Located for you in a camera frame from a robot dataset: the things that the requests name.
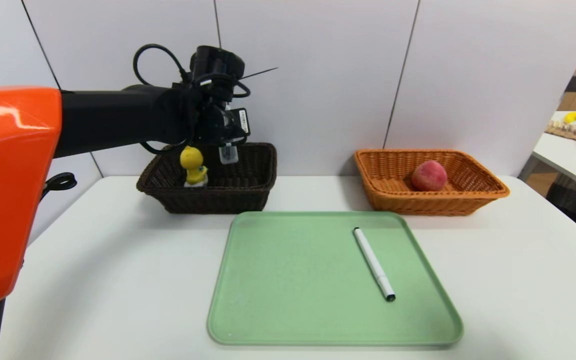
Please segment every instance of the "pink peach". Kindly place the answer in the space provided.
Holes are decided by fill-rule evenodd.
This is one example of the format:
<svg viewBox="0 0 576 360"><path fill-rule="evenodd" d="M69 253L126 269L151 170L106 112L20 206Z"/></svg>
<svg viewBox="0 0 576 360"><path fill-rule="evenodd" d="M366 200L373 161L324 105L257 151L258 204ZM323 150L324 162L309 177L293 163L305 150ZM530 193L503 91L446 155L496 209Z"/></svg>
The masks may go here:
<svg viewBox="0 0 576 360"><path fill-rule="evenodd" d="M412 173L412 185L418 191L438 192L446 186L446 182L448 182L446 169L435 160L424 162Z"/></svg>

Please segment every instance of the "yellow duck toy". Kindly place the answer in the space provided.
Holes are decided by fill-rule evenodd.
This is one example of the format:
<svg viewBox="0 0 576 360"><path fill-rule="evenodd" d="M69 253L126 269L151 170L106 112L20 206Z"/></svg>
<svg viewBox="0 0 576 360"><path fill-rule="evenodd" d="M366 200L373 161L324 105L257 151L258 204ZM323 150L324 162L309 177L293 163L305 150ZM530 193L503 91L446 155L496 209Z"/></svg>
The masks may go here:
<svg viewBox="0 0 576 360"><path fill-rule="evenodd" d="M186 188L205 187L208 184L208 168L203 166L204 157L196 147L186 146L179 156L181 167L185 169Z"/></svg>

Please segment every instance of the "green tray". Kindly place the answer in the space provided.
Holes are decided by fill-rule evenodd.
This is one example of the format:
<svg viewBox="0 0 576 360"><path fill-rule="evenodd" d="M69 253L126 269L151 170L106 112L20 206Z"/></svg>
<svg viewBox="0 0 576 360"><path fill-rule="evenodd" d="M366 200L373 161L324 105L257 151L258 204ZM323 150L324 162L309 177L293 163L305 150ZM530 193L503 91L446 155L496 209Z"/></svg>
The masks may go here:
<svg viewBox="0 0 576 360"><path fill-rule="evenodd" d="M390 280L387 302L353 235ZM442 346L464 324L392 212L244 212L230 227L208 315L226 345Z"/></svg>

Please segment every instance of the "wicker basket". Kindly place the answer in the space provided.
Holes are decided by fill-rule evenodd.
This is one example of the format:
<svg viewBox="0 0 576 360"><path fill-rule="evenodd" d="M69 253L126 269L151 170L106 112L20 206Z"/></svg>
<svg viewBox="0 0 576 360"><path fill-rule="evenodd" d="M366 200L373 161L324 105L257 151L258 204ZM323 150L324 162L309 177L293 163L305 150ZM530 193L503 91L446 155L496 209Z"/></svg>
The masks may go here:
<svg viewBox="0 0 576 360"><path fill-rule="evenodd" d="M197 146L208 168L208 186L184 187L181 149L157 155L137 182L137 189L157 199L172 214L239 214L260 211L277 178L277 150L269 143L237 147L239 161L221 164L219 148Z"/></svg>
<svg viewBox="0 0 576 360"><path fill-rule="evenodd" d="M506 185L467 153L455 150L359 150L354 160L375 210L409 215L468 215L510 194ZM415 191L410 177L435 160L448 174L441 191Z"/></svg>

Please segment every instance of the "orange wicker basket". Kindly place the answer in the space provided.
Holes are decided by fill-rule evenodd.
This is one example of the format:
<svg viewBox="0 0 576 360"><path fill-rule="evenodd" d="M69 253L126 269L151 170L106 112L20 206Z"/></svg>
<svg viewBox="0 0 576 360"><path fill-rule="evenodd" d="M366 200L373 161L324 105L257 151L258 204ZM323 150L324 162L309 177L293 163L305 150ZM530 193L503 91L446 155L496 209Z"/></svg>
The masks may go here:
<svg viewBox="0 0 576 360"><path fill-rule="evenodd" d="M410 177L423 162L448 174L441 191L415 191ZM368 149L354 153L368 202L375 210L409 215L469 215L510 190L482 164L456 150Z"/></svg>

